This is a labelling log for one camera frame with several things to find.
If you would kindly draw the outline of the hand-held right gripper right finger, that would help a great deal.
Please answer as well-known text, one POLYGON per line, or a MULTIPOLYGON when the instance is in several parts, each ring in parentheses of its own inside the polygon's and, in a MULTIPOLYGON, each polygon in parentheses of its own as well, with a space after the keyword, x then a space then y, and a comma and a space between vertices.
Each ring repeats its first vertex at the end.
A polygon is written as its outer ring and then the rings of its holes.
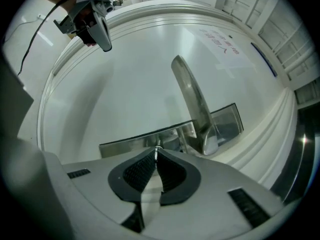
POLYGON ((196 192, 185 202, 160 207, 142 235, 152 239, 230 239, 253 229, 232 191, 245 193, 269 217, 284 208, 270 190, 230 165, 181 152, 169 154, 201 174, 196 192))

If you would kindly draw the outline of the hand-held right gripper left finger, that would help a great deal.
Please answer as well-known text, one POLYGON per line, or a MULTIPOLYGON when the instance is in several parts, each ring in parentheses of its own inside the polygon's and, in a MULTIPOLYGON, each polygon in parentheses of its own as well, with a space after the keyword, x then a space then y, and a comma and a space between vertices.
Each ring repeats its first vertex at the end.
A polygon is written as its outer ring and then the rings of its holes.
POLYGON ((95 208, 127 229, 141 233, 157 212, 154 148, 62 167, 95 208))

